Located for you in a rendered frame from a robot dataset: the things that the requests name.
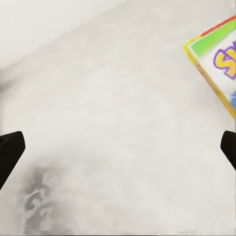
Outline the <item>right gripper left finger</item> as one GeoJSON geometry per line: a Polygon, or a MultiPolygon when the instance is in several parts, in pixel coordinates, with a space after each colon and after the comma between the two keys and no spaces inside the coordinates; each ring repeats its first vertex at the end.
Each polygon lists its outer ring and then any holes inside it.
{"type": "Polygon", "coordinates": [[[26,149],[22,131],[0,136],[0,190],[26,149]]]}

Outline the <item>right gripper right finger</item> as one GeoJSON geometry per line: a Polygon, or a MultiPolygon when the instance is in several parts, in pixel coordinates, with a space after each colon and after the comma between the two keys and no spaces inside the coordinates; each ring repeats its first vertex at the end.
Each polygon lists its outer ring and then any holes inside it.
{"type": "Polygon", "coordinates": [[[220,147],[236,170],[236,133],[225,131],[220,147]]]}

